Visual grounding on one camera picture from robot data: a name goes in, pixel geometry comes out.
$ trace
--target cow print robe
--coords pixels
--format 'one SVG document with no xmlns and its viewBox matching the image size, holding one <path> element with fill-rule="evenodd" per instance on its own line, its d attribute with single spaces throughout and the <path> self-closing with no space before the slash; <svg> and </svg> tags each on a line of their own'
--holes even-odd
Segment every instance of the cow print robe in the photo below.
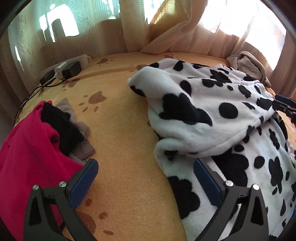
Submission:
<svg viewBox="0 0 296 241">
<path fill-rule="evenodd" d="M 281 233 L 295 207 L 296 152 L 260 81 L 222 64 L 167 58 L 141 69 L 128 85 L 148 101 L 149 121 L 159 137 L 155 158 L 172 187 L 188 241 L 217 210 L 193 173 L 197 158 L 235 185 L 257 183 L 270 239 Z M 229 235 L 237 210 L 220 239 Z"/>
</svg>

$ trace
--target red cloth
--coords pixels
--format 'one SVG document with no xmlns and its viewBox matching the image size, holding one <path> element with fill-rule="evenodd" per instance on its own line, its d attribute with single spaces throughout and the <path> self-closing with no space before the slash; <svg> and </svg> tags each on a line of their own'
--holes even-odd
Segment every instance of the red cloth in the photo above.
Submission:
<svg viewBox="0 0 296 241">
<path fill-rule="evenodd" d="M 59 150 L 59 134 L 41 121 L 45 101 L 8 135 L 0 149 L 0 217 L 16 240 L 23 240 L 27 201 L 33 185 L 57 186 L 81 169 Z M 60 225 L 62 218 L 53 210 Z"/>
</svg>

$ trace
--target power strip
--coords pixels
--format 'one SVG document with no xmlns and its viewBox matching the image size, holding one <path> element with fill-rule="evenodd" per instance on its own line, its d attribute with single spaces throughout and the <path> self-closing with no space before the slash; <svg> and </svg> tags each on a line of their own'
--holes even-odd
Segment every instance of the power strip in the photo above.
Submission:
<svg viewBox="0 0 296 241">
<path fill-rule="evenodd" d="M 58 67 L 59 65 L 61 65 L 64 62 L 67 62 L 68 65 L 71 64 L 71 63 L 79 62 L 81 68 L 83 69 L 83 68 L 85 68 L 85 67 L 87 67 L 89 65 L 90 61 L 91 61 L 91 58 L 87 54 L 80 55 L 78 57 L 68 59 L 66 61 L 62 61 L 62 62 L 60 62 L 60 63 L 58 63 L 58 64 L 56 64 L 54 66 L 51 66 L 51 67 L 49 67 L 49 68 L 47 68 L 45 70 L 42 70 L 41 71 L 41 76 L 44 76 L 49 71 L 54 70 L 56 67 Z"/>
</svg>

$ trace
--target pile of clothes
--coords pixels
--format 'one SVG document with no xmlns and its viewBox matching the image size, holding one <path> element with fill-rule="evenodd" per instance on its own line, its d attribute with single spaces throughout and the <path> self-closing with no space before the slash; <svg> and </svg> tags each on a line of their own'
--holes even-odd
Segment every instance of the pile of clothes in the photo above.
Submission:
<svg viewBox="0 0 296 241">
<path fill-rule="evenodd" d="M 67 99 L 56 107 L 41 101 L 11 131 L 0 149 L 0 217 L 18 241 L 23 240 L 27 201 L 33 185 L 42 188 L 68 181 L 95 150 L 90 129 L 76 122 Z M 62 218 L 56 207 L 58 224 Z"/>
<path fill-rule="evenodd" d="M 128 85 L 148 101 L 159 137 L 155 158 L 172 187 L 187 240 L 195 240 L 217 210 L 194 174 L 198 158 L 224 181 L 258 184 L 270 238 L 278 237 L 295 207 L 296 152 L 264 85 L 229 66 L 170 58 L 142 68 Z M 238 209 L 220 239 L 229 235 Z"/>
</svg>

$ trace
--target beige curtain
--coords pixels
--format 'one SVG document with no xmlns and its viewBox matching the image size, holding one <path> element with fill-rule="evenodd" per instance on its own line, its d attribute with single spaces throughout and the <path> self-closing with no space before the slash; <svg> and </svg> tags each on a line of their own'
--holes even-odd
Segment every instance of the beige curtain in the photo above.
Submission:
<svg viewBox="0 0 296 241">
<path fill-rule="evenodd" d="M 259 0 L 32 0 L 0 40 L 0 111 L 11 122 L 40 71 L 82 54 L 171 51 L 226 59 L 246 50 L 275 91 L 289 94 L 295 63 L 283 60 L 293 59 L 288 49 L 295 46 L 285 35 Z"/>
</svg>

